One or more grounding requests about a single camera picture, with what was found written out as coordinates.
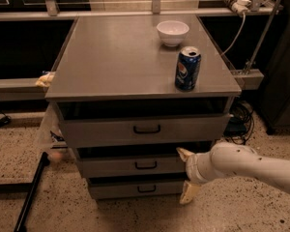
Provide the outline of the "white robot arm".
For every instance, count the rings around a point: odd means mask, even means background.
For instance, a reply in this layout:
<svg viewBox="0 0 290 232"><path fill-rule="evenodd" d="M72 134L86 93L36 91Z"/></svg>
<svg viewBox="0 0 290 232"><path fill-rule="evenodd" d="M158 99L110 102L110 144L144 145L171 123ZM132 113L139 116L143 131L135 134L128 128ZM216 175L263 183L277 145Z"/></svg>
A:
<svg viewBox="0 0 290 232"><path fill-rule="evenodd" d="M203 184L215 179L249 177L290 194L290 160L260 156L246 145L229 142L215 144L209 152L193 153L178 147L186 164L181 204L188 204Z"/></svg>

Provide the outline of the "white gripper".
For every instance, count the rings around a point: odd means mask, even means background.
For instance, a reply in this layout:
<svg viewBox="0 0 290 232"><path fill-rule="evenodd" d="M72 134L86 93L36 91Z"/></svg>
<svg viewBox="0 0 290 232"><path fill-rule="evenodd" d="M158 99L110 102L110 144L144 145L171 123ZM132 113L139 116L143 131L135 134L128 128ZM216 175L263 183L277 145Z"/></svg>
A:
<svg viewBox="0 0 290 232"><path fill-rule="evenodd" d="M184 181L180 203L190 203L199 192L201 185L215 179L216 172L212 166L209 153L194 154L181 147L176 148L181 160L186 162L186 172L190 181Z"/></svg>

